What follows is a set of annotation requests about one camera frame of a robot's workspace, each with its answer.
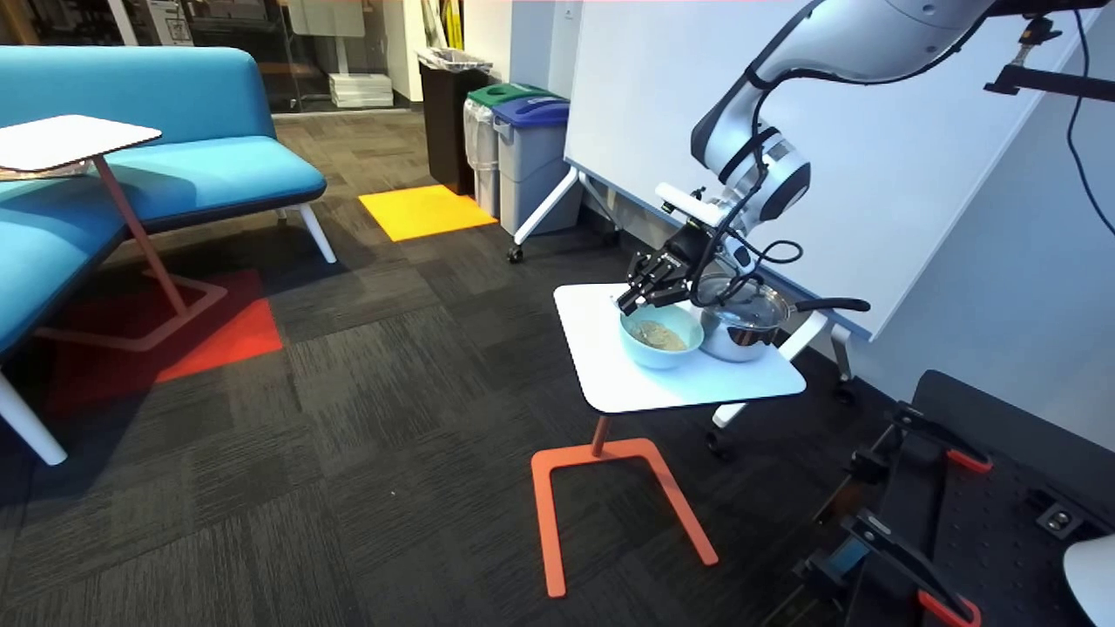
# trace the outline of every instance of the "trash bin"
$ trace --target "trash bin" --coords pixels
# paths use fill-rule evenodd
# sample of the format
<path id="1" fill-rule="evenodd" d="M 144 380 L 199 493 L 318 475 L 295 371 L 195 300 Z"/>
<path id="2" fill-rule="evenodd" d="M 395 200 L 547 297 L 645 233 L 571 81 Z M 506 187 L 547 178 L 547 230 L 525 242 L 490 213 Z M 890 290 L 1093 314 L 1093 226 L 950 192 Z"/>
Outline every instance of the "trash bin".
<path id="1" fill-rule="evenodd" d="M 463 103 L 463 162 L 473 169 L 473 200 L 497 218 L 497 140 L 490 128 L 490 108 L 520 99 L 539 99 L 547 91 L 534 85 L 488 85 Z"/>
<path id="2" fill-rule="evenodd" d="M 429 176 L 455 196 L 473 192 L 473 171 L 463 162 L 463 99 L 488 85 L 488 74 L 467 59 L 419 57 Z"/>
<path id="3" fill-rule="evenodd" d="M 517 233 L 568 171 L 568 103 L 553 95 L 520 99 L 497 106 L 490 117 L 497 137 L 497 222 Z M 568 192 L 534 233 L 574 226 L 578 208 L 583 196 Z"/>

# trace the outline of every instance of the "white side table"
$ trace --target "white side table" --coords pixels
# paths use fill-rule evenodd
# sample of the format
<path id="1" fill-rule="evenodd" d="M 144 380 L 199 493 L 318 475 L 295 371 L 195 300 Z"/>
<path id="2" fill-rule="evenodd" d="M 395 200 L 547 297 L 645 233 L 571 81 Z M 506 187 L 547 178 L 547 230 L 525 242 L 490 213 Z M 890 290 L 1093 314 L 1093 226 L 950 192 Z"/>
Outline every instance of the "white side table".
<path id="1" fill-rule="evenodd" d="M 551 475 L 562 468 L 645 459 L 654 482 L 663 486 L 671 514 L 681 515 L 681 525 L 686 530 L 696 557 L 705 565 L 719 565 L 719 550 L 712 547 L 699 518 L 692 515 L 657 445 L 652 441 L 604 442 L 607 415 L 690 408 L 690 405 L 733 405 L 733 400 L 789 398 L 805 392 L 803 374 L 777 349 L 770 349 L 756 363 L 722 363 L 696 352 L 692 360 L 686 360 L 681 371 L 668 371 L 668 374 L 641 371 L 639 363 L 632 363 L 620 342 L 617 297 L 625 290 L 627 290 L 625 281 L 590 281 L 590 285 L 562 285 L 553 292 L 562 333 L 563 333 L 583 394 L 601 410 L 601 418 L 590 445 L 559 445 L 531 457 L 535 530 L 539 530 L 542 575 L 547 575 L 551 598 L 563 597 L 562 535 L 559 535 L 559 504 L 553 504 L 553 486 L 551 486 Z"/>
<path id="2" fill-rule="evenodd" d="M 100 349 L 117 349 L 117 352 L 150 352 L 150 349 L 165 346 L 171 334 L 178 334 L 202 309 L 210 309 L 211 302 L 218 302 L 227 297 L 223 285 L 178 280 L 167 272 L 167 264 L 155 250 L 150 233 L 139 222 L 125 187 L 115 182 L 112 169 L 106 162 L 115 150 L 150 143 L 158 137 L 159 137 L 159 128 L 150 128 L 150 126 L 130 126 L 130 121 L 89 118 L 89 117 L 56 117 L 56 118 L 36 118 L 26 126 L 0 128 L 0 169 L 4 171 L 38 176 L 38 171 L 56 171 L 56 169 L 79 165 L 79 162 L 95 165 L 115 213 L 130 226 L 150 277 L 159 281 L 159 290 L 174 309 L 171 322 L 165 322 L 159 328 L 155 328 L 144 337 L 109 337 L 109 334 L 52 333 L 52 328 L 41 328 L 38 333 L 41 337 L 100 346 Z M 188 285 L 202 297 L 195 302 L 186 302 L 178 285 Z"/>

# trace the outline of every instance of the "dark carpet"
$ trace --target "dark carpet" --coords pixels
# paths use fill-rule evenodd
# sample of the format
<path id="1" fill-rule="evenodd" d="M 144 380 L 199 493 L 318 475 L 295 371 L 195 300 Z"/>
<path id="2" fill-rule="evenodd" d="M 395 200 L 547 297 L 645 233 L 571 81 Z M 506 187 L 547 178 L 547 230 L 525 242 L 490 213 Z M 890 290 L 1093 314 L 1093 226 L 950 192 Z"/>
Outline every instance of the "dark carpet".
<path id="1" fill-rule="evenodd" d="M 754 405 L 733 459 L 705 442 L 706 408 L 617 423 L 663 445 L 722 565 L 699 568 L 645 470 L 568 470 L 568 598 L 551 603 L 531 453 L 594 436 L 551 292 L 620 280 L 627 244 L 594 221 L 531 242 L 525 264 L 497 226 L 390 244 L 355 196 L 429 185 L 420 117 L 278 132 L 328 171 L 341 264 L 276 213 L 158 242 L 182 277 L 254 269 L 290 346 L 67 418 L 59 470 L 0 434 L 0 623 L 760 623 L 793 589 L 873 400 L 836 398 L 805 355 L 810 394 Z M 131 280 L 117 250 L 82 292 Z M 30 405 L 49 360 L 27 342 L 12 367 Z"/>

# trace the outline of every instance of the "orange table leg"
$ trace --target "orange table leg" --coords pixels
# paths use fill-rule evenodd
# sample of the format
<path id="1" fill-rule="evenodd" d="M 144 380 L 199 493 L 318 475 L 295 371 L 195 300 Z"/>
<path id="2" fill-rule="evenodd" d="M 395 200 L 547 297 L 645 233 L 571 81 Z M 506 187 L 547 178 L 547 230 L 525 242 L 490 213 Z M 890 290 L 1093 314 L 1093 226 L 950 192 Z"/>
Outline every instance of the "orange table leg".
<path id="1" fill-rule="evenodd" d="M 699 565 L 722 561 L 719 550 L 712 547 L 696 514 L 690 508 L 686 496 L 681 493 L 668 464 L 663 459 L 657 445 L 652 441 L 604 442 L 604 418 L 601 418 L 590 445 L 539 450 L 531 457 L 535 535 L 539 535 L 539 547 L 542 547 L 542 578 L 547 578 L 551 598 L 563 597 L 562 535 L 559 535 L 559 504 L 553 504 L 551 475 L 562 468 L 594 468 L 594 464 L 612 464 L 612 459 L 645 459 L 652 468 L 652 475 L 657 479 L 663 496 L 671 504 L 681 525 L 686 530 Z"/>
<path id="2" fill-rule="evenodd" d="M 159 254 L 155 250 L 139 218 L 131 213 L 130 196 L 115 182 L 109 162 L 95 157 L 95 169 L 98 169 L 98 178 L 100 178 L 106 192 L 112 196 L 115 213 L 125 221 L 125 226 L 130 226 L 130 233 L 131 233 L 150 277 L 159 281 L 165 297 L 171 300 L 174 317 L 165 322 L 159 328 L 155 328 L 144 337 L 115 337 L 115 334 L 59 333 L 59 328 L 41 328 L 38 337 L 98 346 L 98 349 L 115 349 L 115 352 L 150 352 L 150 349 L 165 346 L 171 334 L 178 334 L 186 324 L 191 324 L 199 314 L 216 306 L 227 297 L 227 290 L 211 285 L 211 281 L 195 281 L 195 280 L 171 277 L 167 264 L 159 263 Z M 195 290 L 202 297 L 195 302 L 186 302 L 178 285 Z"/>

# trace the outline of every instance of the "sofa cushion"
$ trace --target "sofa cushion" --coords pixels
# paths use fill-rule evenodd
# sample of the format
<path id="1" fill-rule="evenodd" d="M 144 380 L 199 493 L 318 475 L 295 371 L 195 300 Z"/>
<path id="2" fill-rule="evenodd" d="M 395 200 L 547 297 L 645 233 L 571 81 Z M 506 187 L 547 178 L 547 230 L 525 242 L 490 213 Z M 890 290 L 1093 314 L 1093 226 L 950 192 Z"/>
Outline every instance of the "sofa cushion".
<path id="1" fill-rule="evenodd" d="M 79 111 L 155 126 L 159 143 L 276 137 L 258 68 L 239 49 L 0 45 L 0 91 L 0 126 Z"/>
<path id="2" fill-rule="evenodd" d="M 109 157 L 148 230 L 311 201 L 325 178 L 267 137 L 155 143 Z"/>
<path id="3" fill-rule="evenodd" d="M 0 355 L 8 355 L 117 242 L 98 178 L 0 182 Z"/>

